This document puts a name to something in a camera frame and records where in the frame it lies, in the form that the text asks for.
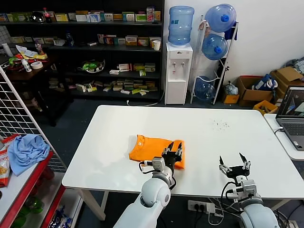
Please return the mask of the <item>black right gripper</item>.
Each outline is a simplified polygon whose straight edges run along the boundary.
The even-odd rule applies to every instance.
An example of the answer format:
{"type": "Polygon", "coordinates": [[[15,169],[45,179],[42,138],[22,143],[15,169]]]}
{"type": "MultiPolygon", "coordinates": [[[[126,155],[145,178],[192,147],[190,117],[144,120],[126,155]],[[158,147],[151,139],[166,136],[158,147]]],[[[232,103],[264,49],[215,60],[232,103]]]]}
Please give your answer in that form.
{"type": "Polygon", "coordinates": [[[249,169],[251,166],[251,161],[248,161],[243,154],[239,153],[239,155],[243,162],[243,166],[228,167],[224,164],[222,157],[219,157],[219,169],[222,172],[226,172],[226,176],[230,179],[233,179],[235,182],[237,182],[238,176],[247,177],[249,175],[249,169]]]}

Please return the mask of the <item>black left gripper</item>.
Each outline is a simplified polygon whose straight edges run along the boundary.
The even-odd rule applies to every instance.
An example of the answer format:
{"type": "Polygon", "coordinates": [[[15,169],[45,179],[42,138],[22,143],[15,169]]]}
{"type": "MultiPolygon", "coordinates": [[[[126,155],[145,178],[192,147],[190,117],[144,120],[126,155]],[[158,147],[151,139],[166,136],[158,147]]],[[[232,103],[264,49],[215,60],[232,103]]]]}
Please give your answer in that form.
{"type": "Polygon", "coordinates": [[[165,165],[172,171],[174,170],[175,163],[182,161],[182,142],[179,143],[176,152],[171,152],[173,145],[174,142],[171,142],[162,152],[162,158],[164,159],[165,165]]]}

